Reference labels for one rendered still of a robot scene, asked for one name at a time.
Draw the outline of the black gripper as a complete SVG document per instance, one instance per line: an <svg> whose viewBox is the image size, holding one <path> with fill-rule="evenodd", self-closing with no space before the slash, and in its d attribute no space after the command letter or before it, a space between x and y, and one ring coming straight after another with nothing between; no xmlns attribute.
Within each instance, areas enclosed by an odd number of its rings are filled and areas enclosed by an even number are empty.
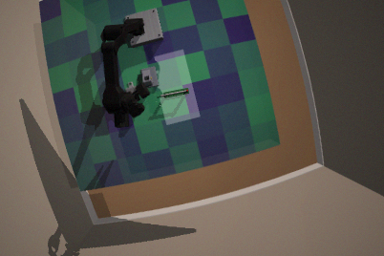
<svg viewBox="0 0 384 256"><path fill-rule="evenodd" d="M134 91L132 94L129 92L124 92L124 94L128 95L130 97L130 104L128 105L128 107L134 103L133 101L136 100L136 96L140 95L141 98L146 98L147 96L150 95L150 91L147 89L147 87L145 86L144 83L140 83L138 84L138 86L136 86L136 91Z"/></svg>

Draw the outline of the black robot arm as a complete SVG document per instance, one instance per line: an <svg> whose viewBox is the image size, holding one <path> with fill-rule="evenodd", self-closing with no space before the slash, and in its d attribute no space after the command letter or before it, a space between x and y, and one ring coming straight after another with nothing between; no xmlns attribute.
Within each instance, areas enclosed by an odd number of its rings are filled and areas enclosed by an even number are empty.
<svg viewBox="0 0 384 256"><path fill-rule="evenodd" d="M145 107L137 100L130 104L130 97L124 94L119 87L119 75L117 68L117 51L126 42L128 33L141 35L145 33L142 18L127 19L124 24L107 25L101 34L103 53L104 76L106 89L103 93L102 104L109 114L115 116L115 127L128 127L129 114L136 118L144 112ZM115 40L114 42L106 42ZM106 42L106 43L105 43Z"/></svg>

